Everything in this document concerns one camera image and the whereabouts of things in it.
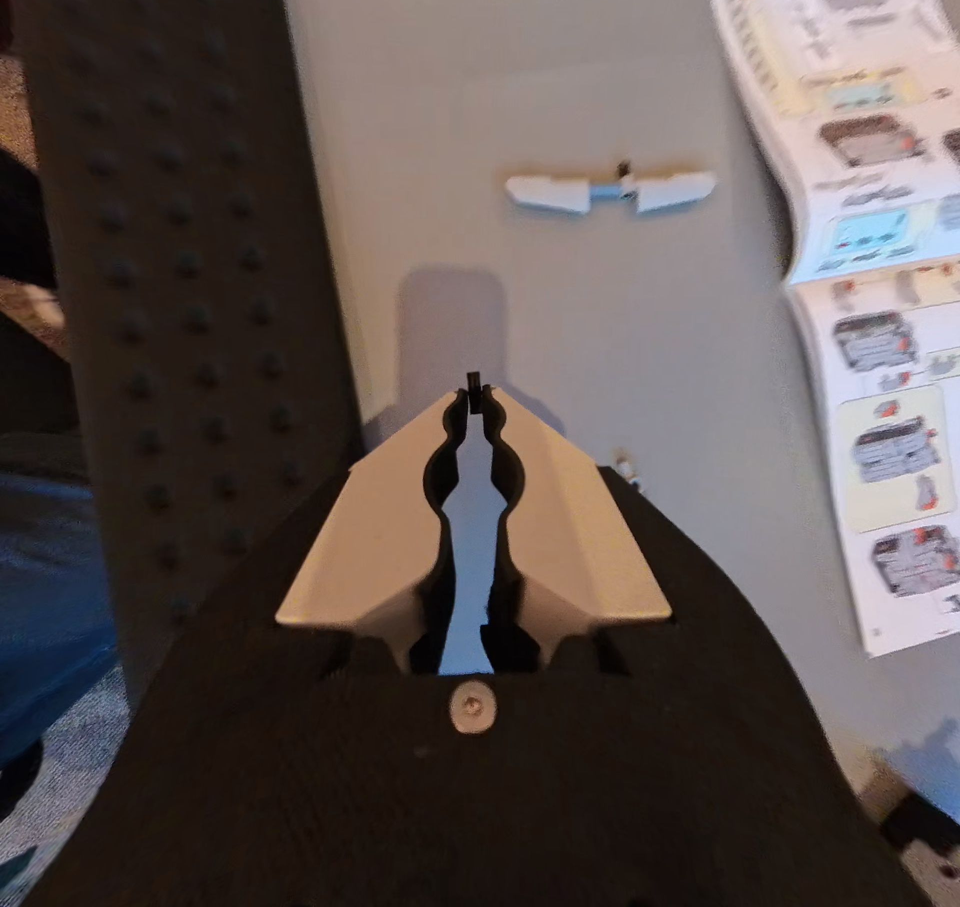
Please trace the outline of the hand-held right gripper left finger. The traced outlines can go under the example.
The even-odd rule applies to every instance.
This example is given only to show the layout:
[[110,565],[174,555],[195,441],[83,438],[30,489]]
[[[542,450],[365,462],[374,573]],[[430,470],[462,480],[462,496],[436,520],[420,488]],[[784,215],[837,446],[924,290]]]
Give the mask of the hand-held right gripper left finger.
[[464,389],[358,460],[274,615],[285,628],[383,641],[403,672],[438,674],[455,602],[450,518]]

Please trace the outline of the grey desk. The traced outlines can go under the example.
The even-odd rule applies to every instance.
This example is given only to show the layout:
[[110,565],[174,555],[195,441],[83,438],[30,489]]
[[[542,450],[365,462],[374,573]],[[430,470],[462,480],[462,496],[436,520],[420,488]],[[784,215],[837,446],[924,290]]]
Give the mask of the grey desk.
[[[866,656],[783,195],[709,0],[286,0],[366,447],[479,371],[644,493],[750,599],[848,779],[958,818],[958,636]],[[710,171],[687,207],[513,203],[514,176]]]

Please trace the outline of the black wrist rest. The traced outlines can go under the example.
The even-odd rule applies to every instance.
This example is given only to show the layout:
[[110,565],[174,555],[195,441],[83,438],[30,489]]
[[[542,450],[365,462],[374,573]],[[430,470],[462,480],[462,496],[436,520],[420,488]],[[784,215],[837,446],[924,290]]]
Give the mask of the black wrist rest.
[[285,0],[10,0],[127,691],[362,452]]

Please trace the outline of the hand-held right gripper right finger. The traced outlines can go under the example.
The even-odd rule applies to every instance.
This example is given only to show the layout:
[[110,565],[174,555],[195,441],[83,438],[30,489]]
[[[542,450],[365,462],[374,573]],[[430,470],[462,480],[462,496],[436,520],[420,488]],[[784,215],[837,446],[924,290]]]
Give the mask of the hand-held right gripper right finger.
[[478,410],[505,505],[481,639],[495,673],[534,673],[570,637],[673,610],[594,459],[500,387]]

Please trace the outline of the instruction booklet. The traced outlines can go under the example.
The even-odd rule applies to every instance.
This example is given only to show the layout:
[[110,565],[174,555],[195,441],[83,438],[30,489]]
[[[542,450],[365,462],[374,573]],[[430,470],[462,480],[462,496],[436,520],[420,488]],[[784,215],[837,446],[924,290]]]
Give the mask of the instruction booklet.
[[958,635],[959,45],[942,0],[709,0],[790,214],[783,279],[871,658]]

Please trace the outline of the grey toy wing assembly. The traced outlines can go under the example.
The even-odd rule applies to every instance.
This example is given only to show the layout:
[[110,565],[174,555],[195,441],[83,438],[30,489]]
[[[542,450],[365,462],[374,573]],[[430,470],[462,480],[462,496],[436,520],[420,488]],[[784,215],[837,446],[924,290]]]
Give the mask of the grey toy wing assembly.
[[709,198],[718,184],[709,170],[638,176],[629,161],[622,161],[612,179],[523,174],[509,177],[505,192],[518,206],[583,216],[597,203],[630,205],[637,215],[697,205]]

